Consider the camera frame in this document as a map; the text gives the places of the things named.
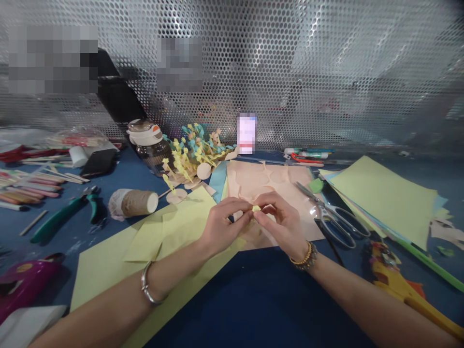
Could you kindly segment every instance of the hand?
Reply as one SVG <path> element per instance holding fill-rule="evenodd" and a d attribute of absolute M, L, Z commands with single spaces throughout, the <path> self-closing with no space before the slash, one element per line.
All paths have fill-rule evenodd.
<path fill-rule="evenodd" d="M 308 243 L 303 234 L 298 211 L 277 192 L 260 195 L 254 204 L 261 208 L 261 211 L 254 213 L 255 219 L 269 231 L 282 250 L 296 262 L 304 260 L 308 253 Z M 266 214 L 274 215 L 276 222 Z"/>
<path fill-rule="evenodd" d="M 237 238 L 240 231 L 251 221 L 253 206 L 239 198 L 229 197 L 211 208 L 206 227 L 200 241 L 214 256 L 227 249 Z M 244 214 L 231 223 L 229 216 L 243 211 Z"/>

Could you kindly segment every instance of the yellow tool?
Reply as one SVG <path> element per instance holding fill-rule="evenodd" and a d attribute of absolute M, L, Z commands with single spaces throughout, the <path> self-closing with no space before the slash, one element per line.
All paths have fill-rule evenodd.
<path fill-rule="evenodd" d="M 425 300 L 422 284 L 403 278 L 388 246 L 373 241 L 371 244 L 372 272 L 378 279 L 374 284 L 415 309 L 449 334 L 464 341 L 464 328 L 449 320 Z"/>

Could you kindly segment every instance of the perforated metal wall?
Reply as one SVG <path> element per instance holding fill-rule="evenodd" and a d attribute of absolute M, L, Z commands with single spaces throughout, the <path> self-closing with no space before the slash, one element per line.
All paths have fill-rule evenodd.
<path fill-rule="evenodd" d="M 17 25 L 90 25 L 149 116 L 221 127 L 259 117 L 259 148 L 464 148 L 464 8 L 451 0 L 0 0 L 0 61 Z M 156 92 L 157 37 L 201 37 L 203 91 Z M 95 95 L 10 95 L 0 125 L 93 124 L 121 137 Z"/>

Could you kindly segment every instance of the scissors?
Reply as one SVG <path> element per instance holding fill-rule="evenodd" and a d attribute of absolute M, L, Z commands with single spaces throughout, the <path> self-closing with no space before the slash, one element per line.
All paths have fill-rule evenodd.
<path fill-rule="evenodd" d="M 351 237 L 350 232 L 353 232 L 360 237 L 369 237 L 371 235 L 369 230 L 366 227 L 364 227 L 363 224 L 361 224 L 353 214 L 349 213 L 348 211 L 340 207 L 325 204 L 323 201 L 317 198 L 310 190 L 308 190 L 306 187 L 304 187 L 299 182 L 296 182 L 295 186 L 299 188 L 300 191 L 303 192 L 306 196 L 308 196 L 310 199 L 316 202 L 316 206 L 318 207 L 318 210 L 319 210 L 320 221 L 324 229 L 326 230 L 328 234 L 332 236 L 332 238 L 334 238 L 336 241 L 341 243 L 343 246 L 350 248 L 350 249 L 353 249 L 356 247 L 356 242 L 354 241 L 353 237 Z M 347 214 L 348 216 L 353 218 L 355 221 L 358 221 L 359 224 L 362 226 L 362 231 L 358 230 L 356 227 L 351 225 L 343 216 L 341 216 L 337 212 L 337 210 L 343 212 L 343 214 Z M 329 228 L 329 226 L 327 225 L 327 221 L 330 221 L 335 225 L 337 231 L 349 241 L 349 244 L 341 240 Z"/>

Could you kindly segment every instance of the gold bracelet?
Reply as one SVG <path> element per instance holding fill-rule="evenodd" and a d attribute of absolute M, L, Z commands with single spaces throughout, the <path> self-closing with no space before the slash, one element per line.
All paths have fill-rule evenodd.
<path fill-rule="evenodd" d="M 308 242 L 308 247 L 308 253 L 303 261 L 296 262 L 290 258 L 291 263 L 293 263 L 300 271 L 308 271 L 312 266 L 314 266 L 314 261 L 318 258 L 318 250 L 316 246 L 313 243 Z"/>

